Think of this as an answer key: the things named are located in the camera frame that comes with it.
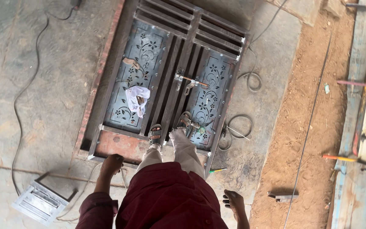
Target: sandal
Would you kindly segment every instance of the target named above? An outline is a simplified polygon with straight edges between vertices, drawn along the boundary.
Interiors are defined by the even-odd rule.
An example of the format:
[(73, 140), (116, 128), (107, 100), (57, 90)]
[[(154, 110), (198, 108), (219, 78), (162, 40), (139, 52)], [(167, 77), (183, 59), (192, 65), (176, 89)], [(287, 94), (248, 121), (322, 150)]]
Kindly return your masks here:
[(188, 127), (188, 126), (190, 126), (190, 123), (191, 123), (191, 113), (188, 112), (188, 111), (185, 111), (180, 116), (179, 122), (177, 123), (176, 128), (178, 128), (178, 127)]
[(160, 137), (159, 138), (154, 138), (154, 139), (151, 139), (152, 136), (162, 136), (162, 126), (160, 124), (155, 124), (153, 126), (150, 127), (150, 131), (149, 131), (149, 134), (148, 134), (148, 137), (149, 137), (149, 145), (153, 145), (153, 144), (158, 144), (159, 146), (161, 145), (160, 144)]

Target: white plastic bag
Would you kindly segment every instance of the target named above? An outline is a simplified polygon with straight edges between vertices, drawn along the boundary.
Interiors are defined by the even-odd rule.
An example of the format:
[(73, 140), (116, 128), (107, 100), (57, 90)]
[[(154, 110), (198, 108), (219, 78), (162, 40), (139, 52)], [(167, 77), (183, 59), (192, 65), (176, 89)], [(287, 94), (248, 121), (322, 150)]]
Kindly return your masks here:
[[(145, 105), (150, 97), (150, 90), (140, 86), (133, 86), (125, 91), (128, 108), (131, 112), (136, 112), (140, 118), (144, 117)], [(144, 103), (139, 105), (136, 96), (144, 98)]]

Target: concrete floor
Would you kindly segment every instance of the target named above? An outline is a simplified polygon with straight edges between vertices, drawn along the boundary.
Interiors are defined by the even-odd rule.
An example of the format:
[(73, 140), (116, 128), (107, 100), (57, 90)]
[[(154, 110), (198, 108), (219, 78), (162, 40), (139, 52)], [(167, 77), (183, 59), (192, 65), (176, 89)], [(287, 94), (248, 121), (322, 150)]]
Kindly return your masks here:
[[(261, 0), (198, 0), (195, 4), (246, 27), (256, 35), (266, 27), (277, 10), (277, 3)], [(69, 20), (51, 19), (49, 28), (41, 36), (39, 73), (18, 100), (24, 137), (15, 177), (21, 191), (39, 174), (50, 171), (60, 177), (49, 177), (47, 183), (61, 195), (68, 196), (75, 187), (80, 191), (84, 189), (96, 166), (93, 162), (72, 158), (72, 150), (115, 5), (116, 0), (86, 1)], [(38, 222), (11, 207), (17, 195), (10, 168), (19, 140), (13, 98), (35, 69), (35, 37), (46, 22), (44, 8), (65, 17), (69, 6), (59, 0), (43, 3), (41, 0), (0, 0), (0, 228), (40, 227)], [(248, 212), (302, 26), (297, 14), (296, 17), (286, 11), (281, 11), (266, 33), (251, 46), (257, 54), (256, 72), (262, 78), (261, 90), (257, 93), (247, 91), (245, 80), (241, 79), (230, 104), (228, 120), (236, 114), (247, 114), (252, 118), (252, 139), (234, 139), (229, 151), (217, 152), (212, 169), (228, 170), (211, 174), (207, 180), (219, 198), (224, 189), (241, 193)], [(255, 57), (247, 52), (240, 73), (250, 71), (254, 64)], [(99, 168), (92, 176), (93, 182), (98, 171)], [(132, 170), (125, 171), (127, 185), (133, 173)], [(112, 184), (112, 198), (121, 201), (125, 194), (121, 177), (114, 176)], [(72, 205), (75, 207), (63, 219), (77, 217), (82, 200), (93, 188), (94, 183), (89, 184), (79, 200), (81, 192), (76, 195), (64, 212)], [(234, 228), (232, 212), (221, 208), (221, 213), (227, 225)], [(55, 221), (49, 228), (70, 229), (76, 222)]]

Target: welding cable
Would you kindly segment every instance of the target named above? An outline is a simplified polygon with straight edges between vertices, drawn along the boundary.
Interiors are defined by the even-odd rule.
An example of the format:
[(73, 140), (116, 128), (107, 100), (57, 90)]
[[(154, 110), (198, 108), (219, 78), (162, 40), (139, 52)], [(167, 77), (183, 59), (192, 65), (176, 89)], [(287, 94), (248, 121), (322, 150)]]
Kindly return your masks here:
[(307, 133), (306, 133), (305, 142), (304, 142), (304, 144), (303, 144), (303, 150), (302, 150), (302, 154), (301, 154), (301, 156), (300, 156), (300, 161), (299, 161), (299, 168), (297, 169), (296, 180), (294, 181), (293, 193), (292, 193), (292, 197), (290, 198), (289, 209), (287, 210), (287, 216), (286, 216), (285, 225), (283, 226), (283, 229), (286, 229), (287, 219), (289, 218), (290, 208), (292, 207), (292, 200), (293, 200), (294, 192), (296, 191), (297, 179), (299, 178), (300, 168), (301, 168), (301, 166), (302, 166), (303, 154), (304, 154), (304, 152), (305, 152), (306, 142), (307, 142), (307, 140), (308, 140), (308, 136), (309, 136), (309, 130), (310, 130), (310, 125), (311, 125), (311, 123), (312, 123), (312, 119), (313, 119), (314, 108), (316, 107), (317, 95), (318, 95), (318, 91), (319, 91), (319, 89), (320, 89), (321, 79), (323, 78), (323, 72), (324, 72), (324, 68), (325, 68), (325, 66), (326, 66), (327, 57), (328, 57), (328, 55), (329, 55), (330, 43), (331, 43), (331, 37), (332, 37), (332, 33), (330, 34), (330, 40), (329, 40), (329, 44), (328, 44), (328, 46), (327, 46), (326, 57), (324, 58), (323, 67), (322, 67), (322, 69), (321, 69), (320, 78), (319, 78), (319, 80), (318, 80), (318, 86), (317, 86), (317, 91), (316, 91), (316, 97), (314, 98), (312, 114), (310, 115), (310, 121), (309, 121), (309, 124), (308, 124), (308, 131), (307, 131)]
[[(251, 126), (249, 127), (248, 132), (247, 132), (246, 134), (244, 134), (244, 136), (236, 136), (235, 134), (232, 134), (231, 129), (230, 129), (230, 128), (231, 128), (231, 127), (230, 127), (231, 122), (232, 122), (234, 119), (237, 119), (237, 118), (240, 118), (240, 117), (243, 117), (243, 118), (248, 119), (248, 120), (249, 120), (249, 122), (250, 122), (250, 125), (251, 125)], [(223, 131), (222, 131), (223, 133), (220, 135), (220, 139), (218, 140), (218, 144), (217, 144), (218, 149), (219, 149), (219, 150), (221, 150), (221, 151), (227, 151), (229, 148), (231, 148), (231, 144), (232, 144), (233, 138), (237, 138), (237, 139), (247, 138), (247, 137), (251, 134), (253, 126), (254, 126), (254, 124), (253, 124), (253, 122), (252, 122), (251, 118), (250, 118), (249, 116), (247, 116), (246, 114), (241, 114), (241, 115), (239, 114), (239, 115), (234, 116), (233, 118), (231, 118), (231, 120), (228, 122), (228, 124), (226, 124), (226, 125), (225, 125), (225, 127), (223, 128)], [(231, 136), (230, 141), (229, 141), (229, 144), (228, 144), (228, 146), (227, 146), (227, 147), (225, 147), (225, 148), (221, 148), (219, 143), (220, 143), (220, 141), (221, 141), (223, 138), (225, 138), (225, 136), (226, 136), (227, 134), (229, 134), (229, 135)]]
[(270, 24), (272, 24), (273, 20), (276, 18), (276, 15), (278, 15), (279, 11), (281, 10), (281, 8), (283, 7), (283, 5), (287, 2), (287, 0), (285, 0), (282, 5), (279, 6), (279, 8), (277, 9), (276, 13), (273, 15), (272, 19), (270, 20), (270, 22), (268, 23), (268, 25), (266, 26), (266, 28), (262, 31), (261, 34), (259, 34), (257, 36), (257, 38), (255, 39), (251, 39), (251, 42), (249, 43), (249, 45), (251, 45), (252, 43), (254, 43), (257, 39), (259, 39), (262, 34), (269, 28)]
[[(76, 220), (78, 220), (80, 217), (77, 217), (77, 218), (74, 218), (74, 219), (71, 219), (71, 220), (62, 220), (62, 219), (59, 219), (59, 218), (61, 218), (61, 217), (63, 217), (63, 216), (65, 216), (65, 215), (67, 215), (72, 209), (73, 209), (73, 207), (76, 205), (76, 203), (77, 203), (77, 201), (80, 199), (80, 197), (83, 195), (83, 193), (85, 192), (85, 190), (86, 190), (86, 188), (87, 188), (87, 186), (88, 186), (88, 184), (90, 183), (90, 181), (91, 181), (91, 177), (93, 176), (93, 173), (94, 173), (94, 171), (95, 171), (95, 169), (99, 166), (99, 165), (102, 165), (103, 163), (101, 162), (100, 164), (98, 164), (98, 165), (96, 165), (95, 167), (94, 167), (94, 169), (93, 169), (93, 171), (91, 172), (91, 174), (90, 174), (90, 177), (89, 177), (89, 179), (88, 179), (88, 181), (87, 181), (87, 184), (84, 186), (84, 189), (83, 189), (83, 191), (80, 193), (80, 195), (77, 197), (77, 199), (74, 201), (74, 204), (70, 207), (70, 209), (66, 212), (66, 213), (64, 213), (63, 215), (61, 215), (61, 216), (57, 216), (56, 217), (56, 219), (57, 220), (59, 220), (59, 221), (64, 221), (64, 222), (73, 222), (73, 221), (76, 221)], [(128, 190), (128, 188), (126, 187), (126, 184), (125, 184), (125, 179), (124, 179), (124, 173), (123, 173), (123, 171), (122, 171), (122, 168), (120, 169), (120, 171), (121, 171), (121, 177), (122, 177), (122, 181), (124, 182), (124, 187), (125, 187), (125, 189), (126, 190)]]
[(98, 165), (96, 165), (96, 166), (94, 167), (93, 171), (91, 171), (90, 177), (88, 178), (87, 184), (84, 186), (83, 191), (80, 193), (80, 195), (79, 195), (79, 196), (77, 197), (77, 199), (74, 201), (74, 204), (70, 207), (70, 209), (69, 209), (66, 213), (64, 213), (64, 214), (63, 214), (63, 215), (61, 215), (61, 216), (57, 216), (57, 217), (56, 217), (56, 219), (57, 219), (57, 220), (59, 220), (59, 221), (71, 222), (71, 221), (76, 221), (76, 220), (78, 220), (78, 219), (79, 219), (79, 217), (77, 217), (77, 218), (75, 218), (75, 219), (71, 219), (71, 220), (62, 220), (62, 219), (59, 219), (59, 218), (61, 218), (61, 217), (65, 216), (65, 215), (67, 215), (67, 214), (68, 214), (68, 213), (73, 209), (73, 207), (76, 205), (77, 201), (80, 199), (80, 196), (82, 196), (82, 195), (83, 195), (83, 193), (85, 192), (85, 189), (87, 188), (88, 184), (90, 183), (90, 181), (91, 181), (91, 177), (93, 176), (94, 171), (96, 170), (96, 168), (97, 168), (98, 166), (100, 166), (100, 165), (102, 165), (102, 164), (103, 164), (103, 163), (101, 162), (100, 164), (98, 164)]
[[(255, 67), (257, 66), (257, 63), (258, 63), (258, 57), (257, 55), (254, 53), (254, 51), (252, 51), (252, 49), (248, 46), (248, 49), (252, 52), (252, 54), (255, 56), (255, 64), (254, 66), (252, 67), (252, 70), (250, 72), (247, 72), (247, 73), (244, 73), (242, 75), (240, 75), (237, 80), (241, 79), (241, 78), (246, 78), (247, 79), (247, 87), (248, 87), (248, 90), (251, 91), (251, 92), (257, 92), (259, 91), (259, 89), (261, 89), (262, 87), (262, 80), (261, 78), (259, 77), (259, 75), (257, 73), (254, 72), (255, 70)], [(252, 87), (250, 84), (249, 84), (249, 79), (253, 77), (255, 79), (258, 80), (258, 86), (257, 87)]]
[(14, 166), (15, 166), (15, 162), (16, 162), (16, 159), (18, 157), (18, 153), (19, 153), (19, 149), (21, 147), (21, 143), (22, 143), (22, 137), (23, 137), (23, 128), (22, 128), (22, 122), (21, 122), (21, 119), (19, 118), (19, 115), (18, 115), (18, 110), (16, 108), (16, 103), (18, 101), (18, 98), (23, 94), (24, 91), (26, 91), (26, 89), (28, 89), (29, 85), (33, 82), (33, 80), (35, 79), (38, 71), (39, 71), (39, 65), (40, 65), (40, 58), (39, 58), (39, 48), (38, 48), (38, 41), (39, 41), (39, 38), (40, 38), (40, 35), (42, 35), (42, 33), (48, 28), (48, 25), (49, 25), (49, 17), (48, 17), (48, 14), (51, 15), (52, 17), (58, 19), (58, 20), (67, 20), (70, 18), (70, 16), (72, 15), (72, 12), (73, 10), (75, 9), (76, 7), (73, 7), (71, 10), (70, 10), (70, 13), (69, 13), (69, 16), (67, 18), (58, 18), (56, 16), (54, 16), (53, 14), (49, 13), (48, 11), (45, 11), (45, 16), (46, 16), (46, 25), (45, 27), (40, 31), (40, 33), (38, 34), (38, 36), (36, 37), (36, 45), (35, 45), (35, 48), (36, 48), (36, 69), (35, 69), (35, 72), (33, 73), (33, 76), (30, 78), (30, 80), (28, 81), (28, 83), (21, 89), (21, 91), (18, 93), (18, 95), (15, 97), (15, 99), (13, 100), (13, 110), (15, 112), (15, 116), (16, 116), (16, 119), (18, 120), (18, 124), (19, 124), (19, 143), (18, 143), (18, 147), (16, 148), (16, 152), (15, 152), (15, 155), (13, 157), (13, 161), (12, 161), (12, 166), (11, 166), (11, 177), (12, 177), (12, 183), (13, 183), (13, 186), (15, 188), (15, 191), (16, 191), (16, 194), (18, 194), (18, 196), (20, 195), (20, 191), (18, 189), (18, 186), (16, 185), (16, 182), (15, 182), (15, 178), (14, 178), (14, 175), (13, 175), (13, 170), (14, 170)]
[(52, 16), (52, 17), (54, 17), (55, 19), (58, 19), (58, 20), (62, 20), (62, 21), (65, 21), (65, 20), (67, 20), (67, 19), (69, 19), (71, 16), (72, 16), (72, 12), (73, 12), (73, 10), (75, 9), (76, 7), (72, 7), (71, 9), (70, 9), (70, 13), (69, 13), (69, 15), (67, 16), (67, 18), (58, 18), (58, 17), (56, 17), (54, 14), (52, 14), (52, 13), (50, 13), (49, 11), (45, 11), (48, 15), (50, 15), (50, 16)]

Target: maroon shirt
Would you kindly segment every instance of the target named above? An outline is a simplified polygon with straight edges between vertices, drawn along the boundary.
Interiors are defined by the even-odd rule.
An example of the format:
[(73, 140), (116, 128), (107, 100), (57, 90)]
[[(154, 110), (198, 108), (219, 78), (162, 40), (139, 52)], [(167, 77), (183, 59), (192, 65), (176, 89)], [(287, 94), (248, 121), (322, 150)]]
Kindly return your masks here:
[(92, 193), (80, 206), (76, 229), (210, 228), (227, 229), (213, 189), (177, 162), (148, 165), (134, 175), (118, 202), (104, 192)]

